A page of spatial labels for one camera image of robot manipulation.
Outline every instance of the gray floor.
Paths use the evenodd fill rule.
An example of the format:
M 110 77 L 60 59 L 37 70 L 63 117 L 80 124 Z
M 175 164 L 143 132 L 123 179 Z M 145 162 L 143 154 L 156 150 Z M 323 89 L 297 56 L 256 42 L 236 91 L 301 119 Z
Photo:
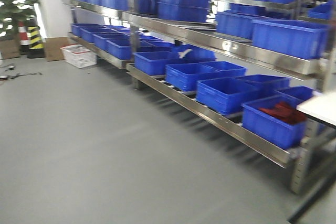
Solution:
M 0 86 L 0 223 L 286 223 L 288 171 L 100 62 L 25 58 Z M 336 189 L 303 218 L 336 219 Z

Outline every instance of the potted plant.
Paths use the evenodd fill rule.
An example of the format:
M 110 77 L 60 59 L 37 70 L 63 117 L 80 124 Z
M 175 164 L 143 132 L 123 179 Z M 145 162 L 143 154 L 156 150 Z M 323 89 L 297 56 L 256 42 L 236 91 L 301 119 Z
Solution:
M 0 0 L 0 39 L 15 39 L 18 23 L 35 16 L 33 6 L 38 0 Z

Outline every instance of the orange and white traffic cone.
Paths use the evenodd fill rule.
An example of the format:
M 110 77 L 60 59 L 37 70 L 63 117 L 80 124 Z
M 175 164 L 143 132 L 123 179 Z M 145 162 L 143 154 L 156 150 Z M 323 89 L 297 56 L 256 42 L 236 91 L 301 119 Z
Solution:
M 27 53 L 29 51 L 30 41 L 28 39 L 26 27 L 24 26 L 23 22 L 18 23 L 18 30 L 20 37 L 21 52 Z

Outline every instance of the metal shelving rack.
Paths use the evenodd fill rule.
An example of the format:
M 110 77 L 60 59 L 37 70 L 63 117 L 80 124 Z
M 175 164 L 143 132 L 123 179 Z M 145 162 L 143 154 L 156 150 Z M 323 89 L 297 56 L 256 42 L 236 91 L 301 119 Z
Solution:
M 108 10 L 106 10 L 107 12 L 102 13 L 101 10 L 95 9 L 97 7 L 88 6 L 83 3 L 75 5 L 77 3 L 69 3 L 69 0 L 64 1 L 67 1 L 68 3 L 66 4 L 75 8 L 87 9 L 101 15 L 108 13 Z M 252 0 L 219 1 L 275 9 L 294 9 L 296 11 L 298 11 L 300 6 L 298 5 L 298 1 L 288 5 L 267 2 L 261 3 Z M 300 80 L 315 78 L 317 80 L 317 89 L 322 92 L 327 91 L 331 76 L 334 73 L 334 65 L 336 62 L 335 46 L 333 47 L 333 51 L 328 54 L 329 63 L 327 64 L 327 67 L 323 68 L 321 67 L 320 60 L 303 60 L 289 55 L 279 54 L 277 52 L 253 47 L 248 40 L 216 33 L 214 24 L 176 22 L 171 20 L 160 20 L 153 17 L 143 17 L 143 15 L 140 15 L 137 11 L 138 7 L 136 0 L 129 0 L 129 8 L 130 10 L 128 12 L 123 12 L 121 16 L 112 16 L 118 16 L 119 19 L 126 20 L 131 25 L 131 45 L 133 52 L 136 51 L 137 45 L 139 45 L 139 28 L 145 28 L 149 31 L 169 36 L 175 40 L 281 72 Z M 85 41 L 82 41 L 80 38 L 71 34 L 69 36 L 78 43 L 88 46 L 89 49 L 99 52 L 97 51 L 97 48 L 92 47 L 92 45 L 85 45 Z M 106 52 L 99 53 L 103 55 L 102 58 L 104 58 L 104 56 L 105 59 L 111 57 L 107 56 Z M 294 162 L 291 190 L 296 193 L 300 192 L 305 185 L 317 181 L 321 177 L 321 174 L 330 171 L 331 165 L 335 164 L 336 153 L 334 151 L 331 152 L 330 155 L 326 155 L 324 159 L 314 167 L 314 170 L 310 169 L 312 157 L 316 150 L 321 146 L 330 143 L 336 137 L 336 131 L 331 128 L 326 128 L 318 134 L 318 123 L 316 121 L 311 119 L 308 120 L 306 137 L 301 141 L 300 146 L 290 150 L 282 150 L 269 143 L 267 140 L 244 129 L 240 124 L 241 114 L 222 116 L 207 106 L 196 102 L 193 93 L 184 93 L 166 83 L 164 77 L 149 76 L 136 69 L 131 63 L 127 64 L 126 68 L 132 76 L 135 88 L 140 89 L 143 84 L 146 84 L 283 168 L 290 167 L 290 164 Z

